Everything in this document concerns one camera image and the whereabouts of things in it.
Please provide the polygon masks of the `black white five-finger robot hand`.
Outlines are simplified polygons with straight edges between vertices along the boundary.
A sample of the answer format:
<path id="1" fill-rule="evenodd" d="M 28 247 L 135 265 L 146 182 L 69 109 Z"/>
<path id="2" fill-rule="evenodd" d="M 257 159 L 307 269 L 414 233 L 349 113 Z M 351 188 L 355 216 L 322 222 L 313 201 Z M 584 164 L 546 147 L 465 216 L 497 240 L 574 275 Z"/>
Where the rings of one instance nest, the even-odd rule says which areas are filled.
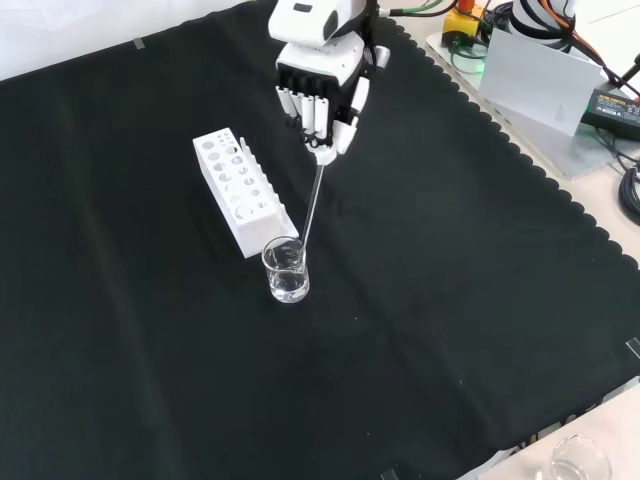
<path id="1" fill-rule="evenodd" d="M 321 47 L 288 43 L 276 60 L 276 93 L 288 124 L 319 166 L 349 149 L 367 103 L 371 80 L 383 71 L 391 52 L 368 46 L 355 32 Z"/>

